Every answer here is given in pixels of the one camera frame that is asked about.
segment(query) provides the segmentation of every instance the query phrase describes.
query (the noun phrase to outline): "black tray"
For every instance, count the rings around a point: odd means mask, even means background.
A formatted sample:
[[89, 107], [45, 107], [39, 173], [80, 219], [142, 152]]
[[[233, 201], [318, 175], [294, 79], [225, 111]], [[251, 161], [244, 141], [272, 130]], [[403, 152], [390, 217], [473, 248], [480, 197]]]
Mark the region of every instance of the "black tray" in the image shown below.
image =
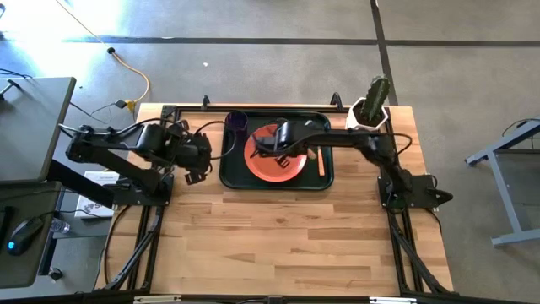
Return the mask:
[[[258, 128], [275, 122], [280, 117], [291, 122], [312, 120], [329, 128], [330, 121], [326, 116], [309, 111], [244, 111], [244, 113], [248, 118], [246, 136], [237, 139], [235, 148], [219, 164], [219, 179], [225, 186], [233, 189], [324, 190], [332, 185], [334, 166], [331, 147], [321, 148], [325, 176], [319, 176], [317, 159], [308, 159], [300, 174], [286, 182], [263, 181], [251, 173], [244, 160], [246, 140]], [[231, 131], [224, 132], [222, 154], [230, 149], [233, 138]]]

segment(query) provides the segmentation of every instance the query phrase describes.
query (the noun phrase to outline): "butcher block tabletop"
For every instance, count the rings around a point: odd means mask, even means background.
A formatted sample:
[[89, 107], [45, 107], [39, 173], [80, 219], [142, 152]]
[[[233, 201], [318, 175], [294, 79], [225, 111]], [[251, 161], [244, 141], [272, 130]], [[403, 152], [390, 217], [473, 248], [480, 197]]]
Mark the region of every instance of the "butcher block tabletop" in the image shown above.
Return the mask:
[[[142, 104], [138, 120], [159, 117], [163, 105]], [[399, 156], [402, 167], [424, 174], [413, 109], [389, 109], [393, 131], [413, 138], [413, 145]], [[187, 120], [194, 132], [206, 122], [224, 120], [226, 114], [183, 111], [181, 119]], [[332, 128], [344, 128], [346, 113], [325, 115]], [[210, 125], [204, 131], [213, 154], [218, 155], [223, 125]], [[405, 138], [396, 141], [398, 149], [407, 143]], [[138, 166], [149, 166], [135, 154], [128, 159]], [[399, 294], [388, 217], [381, 208], [376, 182], [380, 171], [358, 150], [333, 148], [334, 182], [324, 191], [234, 190], [219, 180], [219, 160], [212, 164], [207, 180], [191, 186], [186, 185], [183, 169], [175, 171], [175, 186], [160, 232], [152, 294]], [[110, 279], [132, 254], [141, 210], [132, 206], [110, 236]], [[411, 209], [410, 217], [418, 255], [451, 290], [437, 221], [423, 209]], [[406, 258], [404, 264], [407, 282], [413, 288]], [[102, 265], [96, 288], [104, 285], [103, 269]], [[145, 269], [146, 255], [141, 260], [139, 282]]]

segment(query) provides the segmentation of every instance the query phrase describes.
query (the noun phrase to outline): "cable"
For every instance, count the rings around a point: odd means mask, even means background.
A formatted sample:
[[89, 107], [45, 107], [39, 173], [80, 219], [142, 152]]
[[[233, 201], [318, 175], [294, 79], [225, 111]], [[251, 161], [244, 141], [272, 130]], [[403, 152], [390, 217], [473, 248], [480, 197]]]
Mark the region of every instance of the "cable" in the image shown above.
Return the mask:
[[[388, 208], [390, 205], [390, 198], [392, 197], [393, 193], [388, 193], [388, 198], [386, 199], [386, 207]], [[391, 214], [402, 214], [403, 211], [405, 211], [405, 207], [399, 209], [398, 211], [394, 211], [393, 209], [390, 209], [388, 208], [388, 211], [391, 213]]]
[[105, 251], [105, 248], [101, 249], [100, 257], [98, 259], [98, 272], [95, 275], [94, 286], [92, 287], [92, 289], [94, 289], [95, 285], [98, 284], [98, 278], [100, 277], [100, 272], [101, 272], [101, 259], [103, 258], [103, 252], [104, 251]]
[[[285, 148], [285, 149], [280, 149], [280, 150], [271, 150], [271, 149], [267, 149], [266, 147], [260, 145], [258, 142], [257, 142], [257, 138], [255, 137], [255, 135], [251, 135], [253, 137], [253, 140], [255, 141], [255, 145], [258, 149], [264, 151], [264, 152], [267, 152], [267, 153], [278, 153], [278, 154], [284, 154], [285, 152], [287, 152], [288, 150], [292, 149], [296, 144], [300, 143], [300, 142], [303, 142], [304, 140], [308, 139], [309, 137], [311, 137], [313, 134], [311, 135], [308, 135], [304, 138], [301, 138], [299, 140], [297, 140], [295, 143], [291, 144], [289, 147]], [[365, 133], [356, 133], [356, 134], [351, 134], [351, 136], [355, 136], [355, 135], [370, 135], [370, 136], [400, 136], [400, 137], [404, 137], [404, 138], [407, 138], [409, 140], [409, 143], [405, 146], [405, 148], [401, 149], [399, 152], [397, 152], [398, 154], [402, 153], [405, 149], [407, 149], [408, 147], [411, 146], [411, 144], [413, 143], [413, 138], [410, 137], [409, 135], [407, 134], [404, 134], [404, 133], [369, 133], [369, 132], [365, 132]]]
[[503, 133], [502, 133], [500, 136], [501, 136], [501, 137], [504, 137], [505, 134], [506, 134], [506, 132], [507, 132], [510, 128], [514, 127], [517, 123], [520, 123], [520, 122], [529, 122], [529, 121], [540, 122], [540, 119], [538, 119], [538, 118], [525, 118], [525, 119], [517, 120], [517, 121], [513, 122], [510, 126], [508, 126], [508, 127], [503, 131]]
[[437, 188], [437, 186], [439, 186], [439, 180], [437, 179], [436, 176], [434, 176], [433, 174], [428, 174], [429, 176], [431, 176], [431, 178], [433, 178], [433, 183], [434, 183], [434, 186], [433, 188]]
[[8, 69], [6, 69], [6, 68], [0, 68], [0, 71], [6, 72], [6, 73], [0, 73], [0, 74], [2, 74], [2, 75], [15, 75], [15, 76], [20, 76], [20, 77], [22, 77], [22, 78], [24, 78], [24, 79], [27, 79], [27, 78], [33, 78], [33, 77], [30, 76], [30, 75], [22, 74], [22, 73], [17, 73], [17, 72], [14, 72], [14, 71], [10, 71], [10, 70], [8, 70]]
[[267, 303], [266, 299], [260, 299], [260, 300], [245, 300], [245, 301], [239, 301], [236, 304], [246, 304], [246, 303]]
[[63, 211], [63, 210], [54, 210], [54, 211], [49, 211], [49, 212], [45, 212], [44, 214], [40, 214], [39, 217], [43, 216], [43, 215], [47, 215], [47, 214], [55, 214], [55, 213], [75, 213], [77, 211], [80, 211], [80, 212], [83, 212], [87, 215], [91, 215], [91, 216], [94, 216], [95, 218], [98, 218], [98, 219], [102, 219], [102, 220], [111, 220], [111, 218], [108, 218], [108, 217], [105, 217], [105, 216], [99, 216], [99, 215], [96, 215], [96, 214], [91, 214], [90, 212], [86, 211], [86, 210], [82, 210], [82, 209], [75, 209], [75, 210], [69, 210], [69, 211]]
[[69, 138], [73, 138], [73, 135], [68, 133], [68, 131], [66, 131], [64, 128], [58, 126], [58, 128], [60, 129], [60, 132], [66, 134]]
[[123, 65], [123, 66], [126, 67], [127, 69], [129, 69], [129, 70], [131, 70], [131, 71], [133, 71], [133, 72], [135, 72], [135, 73], [141, 75], [141, 76], [144, 78], [144, 80], [146, 81], [146, 90], [144, 91], [144, 93], [143, 93], [139, 98], [133, 100], [133, 103], [138, 103], [142, 98], [144, 98], [144, 96], [146, 96], [146, 94], [147, 94], [147, 93], [149, 92], [149, 90], [150, 90], [150, 80], [149, 80], [149, 78], [146, 77], [146, 75], [145, 75], [143, 72], [141, 72], [141, 71], [137, 70], [136, 68], [133, 68], [133, 67], [129, 66], [128, 64], [126, 64], [125, 62], [123, 62], [123, 61], [120, 59], [120, 57], [118, 57], [118, 55], [117, 55], [115, 52], [112, 52], [111, 55], [112, 55], [114, 58], [116, 58], [116, 60], [117, 60], [121, 65]]
[[[146, 123], [146, 122], [153, 122], [153, 121], [161, 121], [161, 122], [169, 122], [169, 123], [178, 123], [178, 122], [172, 122], [168, 119], [164, 119], [164, 118], [149, 118], [149, 119], [145, 119], [143, 121], [140, 121], [140, 122], [135, 122], [134, 124], [130, 125], [130, 126], [127, 126], [126, 128], [123, 128], [122, 130], [120, 131], [117, 131], [116, 133], [113, 134], [113, 136], [118, 136], [118, 135], [122, 135], [124, 134], [125, 132], [128, 132], [130, 131], [132, 128], [135, 128], [137, 126], [140, 126], [142, 125], [143, 123]], [[83, 133], [83, 134], [86, 134], [87, 131], [83, 131], [83, 130], [79, 130], [79, 129], [76, 129], [76, 128], [72, 128], [72, 127], [69, 127], [69, 126], [66, 126], [64, 124], [61, 124], [61, 123], [58, 123], [58, 127], [60, 128], [63, 128], [64, 131], [65, 130], [68, 130], [68, 131], [72, 131], [72, 132], [75, 132], [75, 133]], [[94, 133], [95, 135], [109, 135], [108, 133], [100, 133], [100, 132], [95, 132]]]
[[108, 105], [106, 105], [106, 106], [102, 106], [102, 107], [100, 107], [100, 108], [97, 108], [97, 109], [93, 110], [93, 111], [90, 113], [90, 115], [93, 117], [95, 113], [97, 113], [97, 112], [99, 112], [99, 111], [101, 111], [101, 110], [103, 110], [103, 109], [106, 108], [106, 109], [109, 110], [109, 123], [111, 123], [111, 121], [112, 121], [111, 106], [114, 106], [114, 105], [115, 105], [115, 103], [112, 102], [112, 103], [110, 103], [110, 104], [108, 104]]
[[167, 172], [163, 173], [163, 176], [161, 176], [161, 180], [159, 181], [162, 182], [174, 170], [175, 170], [175, 167], [174, 166], [171, 167]]
[[207, 122], [207, 123], [203, 124], [200, 128], [198, 128], [197, 131], [195, 131], [195, 134], [200, 133], [204, 128], [208, 127], [209, 125], [213, 125], [213, 124], [216, 124], [216, 123], [223, 123], [224, 125], [226, 125], [226, 123], [224, 121]]
[[433, 212], [433, 210], [431, 210], [429, 208], [425, 208], [425, 210], [428, 211], [428, 213], [430, 213], [431, 215], [433, 215], [435, 220], [437, 220], [437, 224], [439, 224], [440, 234], [442, 234], [442, 225], [440, 224], [440, 220], [439, 220], [439, 217], [437, 216], [437, 214], [435, 214], [435, 212]]
[[[227, 127], [227, 122], [224, 122], [224, 121], [211, 121], [211, 122], [207, 122], [207, 123], [203, 124], [200, 128], [198, 128], [197, 131], [195, 131], [195, 134], [200, 133], [205, 127], [207, 127], [209, 125], [212, 125], [212, 124], [216, 124], [216, 123], [223, 123]], [[230, 152], [232, 152], [232, 150], [235, 148], [235, 146], [236, 146], [236, 132], [234, 130], [230, 130], [230, 131], [233, 133], [234, 137], [233, 137], [233, 144], [230, 146], [229, 150], [227, 152], [223, 153], [220, 156], [211, 157], [210, 160], [222, 159], [225, 156], [229, 155]]]
[[65, 10], [70, 16], [72, 16], [75, 21], [77, 21], [82, 27], [84, 27], [85, 30], [87, 30], [97, 41], [101, 42], [104, 46], [107, 46], [107, 52], [110, 53], [122, 66], [126, 67], [127, 69], [129, 69], [130, 71], [133, 71], [139, 75], [141, 75], [143, 78], [144, 78], [144, 81], [146, 81], [146, 90], [144, 91], [144, 93], [137, 99], [135, 100], [126, 100], [126, 103], [127, 103], [127, 109], [131, 112], [135, 112], [135, 105], [142, 99], [144, 98], [144, 96], [146, 96], [146, 94], [149, 92], [150, 90], [150, 80], [149, 78], [141, 71], [137, 70], [136, 68], [133, 68], [131, 67], [130, 65], [128, 65], [127, 63], [123, 62], [120, 57], [115, 53], [115, 49], [111, 46], [109, 46], [108, 44], [106, 44], [103, 40], [101, 40], [96, 34], [94, 34], [93, 31], [91, 31], [88, 27], [86, 27], [86, 25], [84, 25], [79, 19], [77, 19], [77, 17], [75, 17], [74, 14], [72, 14], [66, 7], [64, 7], [59, 0], [55, 0], [58, 5], [60, 5], [63, 10]]
[[397, 154], [400, 155], [403, 151], [405, 151], [406, 149], [408, 149], [408, 147], [411, 146], [411, 144], [413, 144], [413, 138], [408, 136], [407, 134], [403, 134], [403, 135], [406, 135], [406, 137], [408, 138], [408, 144], [405, 145], [405, 147], [403, 147], [402, 149], [400, 149]]
[[[536, 122], [540, 122], [540, 119], [537, 119], [537, 118], [525, 118], [525, 119], [520, 119], [518, 121], [515, 121], [513, 122], [510, 126], [508, 126], [504, 131], [503, 133], [500, 135], [500, 137], [504, 137], [505, 134], [506, 134], [506, 131], [508, 131], [510, 128], [512, 128], [514, 125], [516, 125], [517, 123], [520, 123], [520, 122], [529, 122], [529, 121], [536, 121]], [[531, 148], [534, 149], [534, 139], [537, 139], [534, 137], [534, 135], [531, 136]]]
[[103, 257], [103, 272], [105, 275], [105, 284], [109, 284], [109, 267], [107, 265], [107, 256], [109, 255], [109, 243], [111, 240], [112, 232], [115, 230], [116, 224], [118, 223], [119, 219], [124, 215], [124, 212], [126, 212], [131, 206], [127, 205], [118, 213], [118, 216], [112, 221], [111, 224], [111, 230], [109, 231], [109, 235], [107, 235], [107, 240], [105, 241], [105, 256]]
[[71, 101], [69, 101], [69, 104], [74, 106], [76, 109], [78, 109], [79, 111], [81, 111], [82, 113], [84, 113], [87, 117], [90, 117], [92, 119], [95, 119], [96, 121], [98, 122], [101, 122], [103, 124], [107, 124], [106, 122], [102, 121], [101, 119], [99, 118], [95, 118], [92, 114], [88, 113], [87, 111], [83, 110], [80, 106], [77, 106], [75, 105], [74, 103], [72, 103]]

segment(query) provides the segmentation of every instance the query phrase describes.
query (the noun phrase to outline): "cactus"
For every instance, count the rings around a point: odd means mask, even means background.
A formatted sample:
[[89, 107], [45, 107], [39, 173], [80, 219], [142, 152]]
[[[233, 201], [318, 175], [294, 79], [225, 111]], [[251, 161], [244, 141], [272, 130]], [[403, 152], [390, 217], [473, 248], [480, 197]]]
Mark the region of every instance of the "cactus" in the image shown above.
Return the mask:
[[381, 107], [389, 91], [390, 81], [386, 76], [373, 78], [368, 89], [368, 94], [365, 96], [365, 101], [359, 111], [362, 120], [367, 122], [368, 125], [374, 126], [376, 122], [382, 119]]

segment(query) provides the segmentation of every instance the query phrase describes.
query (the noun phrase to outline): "potted cactus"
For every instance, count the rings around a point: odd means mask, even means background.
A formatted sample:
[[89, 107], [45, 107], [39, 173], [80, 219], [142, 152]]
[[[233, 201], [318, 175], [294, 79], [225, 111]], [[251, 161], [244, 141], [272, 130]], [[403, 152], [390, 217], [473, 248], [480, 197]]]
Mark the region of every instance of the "potted cactus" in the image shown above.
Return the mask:
[[388, 119], [382, 104], [390, 91], [390, 81], [386, 76], [377, 76], [371, 81], [368, 94], [360, 97], [348, 110], [346, 128], [376, 131]]

